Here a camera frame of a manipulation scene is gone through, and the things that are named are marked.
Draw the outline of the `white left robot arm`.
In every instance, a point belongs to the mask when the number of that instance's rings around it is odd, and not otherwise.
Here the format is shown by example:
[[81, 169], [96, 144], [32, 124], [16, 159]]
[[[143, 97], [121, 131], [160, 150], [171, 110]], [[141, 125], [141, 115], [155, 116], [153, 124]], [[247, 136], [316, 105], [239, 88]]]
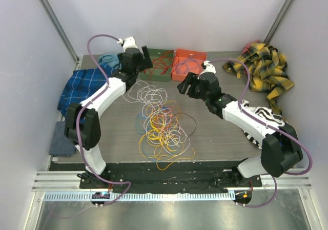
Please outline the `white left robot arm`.
[[107, 164], [101, 155], [100, 117], [117, 98], [135, 85], [141, 71], [153, 67], [147, 46], [127, 48], [118, 54], [118, 59], [121, 69], [107, 77], [100, 89], [81, 103], [73, 102], [68, 106], [64, 129], [65, 136], [73, 141], [86, 166], [86, 172], [80, 178], [91, 180], [99, 189], [108, 184], [123, 184], [110, 181]]

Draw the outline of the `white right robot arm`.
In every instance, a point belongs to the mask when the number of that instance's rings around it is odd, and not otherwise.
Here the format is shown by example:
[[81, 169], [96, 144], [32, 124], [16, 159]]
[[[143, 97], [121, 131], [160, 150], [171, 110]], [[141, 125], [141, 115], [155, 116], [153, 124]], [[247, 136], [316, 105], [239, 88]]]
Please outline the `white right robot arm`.
[[201, 99], [208, 110], [246, 131], [257, 141], [262, 149], [259, 157], [246, 158], [232, 168], [231, 179], [236, 186], [244, 186], [250, 178], [260, 174], [280, 177], [303, 159], [303, 153], [296, 143], [295, 129], [284, 124], [260, 118], [248, 110], [241, 110], [233, 96], [222, 92], [218, 78], [214, 73], [188, 73], [177, 86], [180, 94]]

